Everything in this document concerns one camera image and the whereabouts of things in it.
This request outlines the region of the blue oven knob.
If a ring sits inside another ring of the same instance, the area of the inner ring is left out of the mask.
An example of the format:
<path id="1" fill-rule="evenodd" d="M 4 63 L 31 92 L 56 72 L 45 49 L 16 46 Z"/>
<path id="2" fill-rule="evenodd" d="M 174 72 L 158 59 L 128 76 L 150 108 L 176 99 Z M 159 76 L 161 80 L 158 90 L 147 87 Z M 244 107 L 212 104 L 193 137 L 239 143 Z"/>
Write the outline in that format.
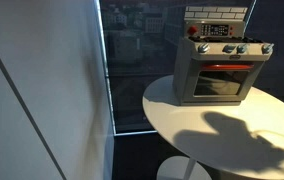
<path id="1" fill-rule="evenodd" d="M 204 43 L 198 46 L 198 52 L 199 53 L 206 53 L 210 49 L 208 43 Z"/>
<path id="2" fill-rule="evenodd" d="M 268 54 L 270 52 L 273 51 L 273 46 L 274 44 L 271 43 L 271 44 L 264 44 L 263 47 L 262 47 L 262 53 L 263 54 Z"/>
<path id="3" fill-rule="evenodd" d="M 243 54 L 246 52 L 248 48 L 248 45 L 247 44 L 240 44 L 238 47 L 237 47 L 237 53 L 238 54 Z"/>
<path id="4" fill-rule="evenodd" d="M 224 48 L 223 48 L 223 51 L 225 53 L 232 53 L 235 48 L 236 48 L 235 45 L 225 45 Z"/>

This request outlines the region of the grey toy oven stove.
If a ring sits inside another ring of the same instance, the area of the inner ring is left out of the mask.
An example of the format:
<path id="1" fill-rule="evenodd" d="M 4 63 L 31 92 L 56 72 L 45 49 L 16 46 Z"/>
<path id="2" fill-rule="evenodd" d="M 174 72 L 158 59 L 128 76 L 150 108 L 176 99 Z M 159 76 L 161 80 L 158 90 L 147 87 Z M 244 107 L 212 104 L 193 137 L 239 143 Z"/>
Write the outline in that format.
<path id="1" fill-rule="evenodd" d="M 188 6 L 179 39 L 173 90 L 180 105 L 238 105 L 273 53 L 244 35 L 245 7 Z"/>

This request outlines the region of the red round timer knob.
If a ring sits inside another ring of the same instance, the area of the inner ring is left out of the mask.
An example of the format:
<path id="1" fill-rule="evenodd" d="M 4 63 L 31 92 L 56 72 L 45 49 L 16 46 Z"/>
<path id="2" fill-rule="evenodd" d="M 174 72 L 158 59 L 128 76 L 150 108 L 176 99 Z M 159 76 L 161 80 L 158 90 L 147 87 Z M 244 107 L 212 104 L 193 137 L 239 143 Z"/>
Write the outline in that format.
<path id="1" fill-rule="evenodd" d="M 190 26 L 187 33 L 190 36 L 193 36 L 194 34 L 196 34 L 198 32 L 198 28 L 196 26 Z"/>

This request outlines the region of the white round pedestal table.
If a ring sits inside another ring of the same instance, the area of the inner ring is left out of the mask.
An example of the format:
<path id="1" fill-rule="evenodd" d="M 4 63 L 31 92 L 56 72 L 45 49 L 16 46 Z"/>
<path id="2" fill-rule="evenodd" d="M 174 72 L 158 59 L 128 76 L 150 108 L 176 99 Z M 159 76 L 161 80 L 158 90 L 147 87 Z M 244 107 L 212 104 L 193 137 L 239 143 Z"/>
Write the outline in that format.
<path id="1" fill-rule="evenodd" d="M 144 113 L 153 128 L 190 158 L 230 174 L 284 180 L 284 103 L 251 88 L 238 106 L 181 106 L 173 78 L 144 91 Z"/>

